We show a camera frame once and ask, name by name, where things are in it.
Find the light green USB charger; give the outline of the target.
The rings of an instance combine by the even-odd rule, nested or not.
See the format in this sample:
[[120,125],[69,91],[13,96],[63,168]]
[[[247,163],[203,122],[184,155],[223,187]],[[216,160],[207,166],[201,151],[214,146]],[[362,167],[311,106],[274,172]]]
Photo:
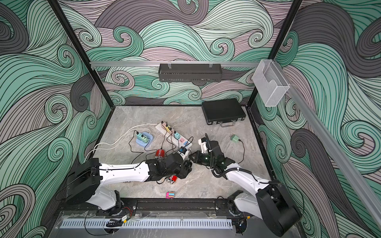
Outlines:
[[240,140],[240,138],[237,135],[234,134],[234,135],[231,136],[231,141],[233,141],[235,143],[238,143],[241,140]]

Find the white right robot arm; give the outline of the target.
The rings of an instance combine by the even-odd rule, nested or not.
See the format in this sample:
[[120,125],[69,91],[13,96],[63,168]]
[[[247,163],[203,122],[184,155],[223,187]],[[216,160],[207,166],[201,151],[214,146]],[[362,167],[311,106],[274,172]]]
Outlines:
[[278,237],[301,220],[302,211],[286,185],[277,180],[260,178],[225,157],[217,141],[204,137],[198,143],[200,150],[189,155],[189,159],[195,164],[208,167],[215,178],[224,178],[242,188],[228,199],[232,211],[262,219]]

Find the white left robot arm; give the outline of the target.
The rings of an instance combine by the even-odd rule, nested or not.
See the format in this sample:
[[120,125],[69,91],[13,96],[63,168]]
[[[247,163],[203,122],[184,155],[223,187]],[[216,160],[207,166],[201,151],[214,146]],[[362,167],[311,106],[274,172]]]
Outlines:
[[89,203],[104,211],[119,211],[122,207],[119,192],[105,186],[128,181],[159,181],[171,176],[184,179],[191,171],[192,162],[178,153],[127,165],[105,164],[93,158],[69,173],[65,201],[68,205]]

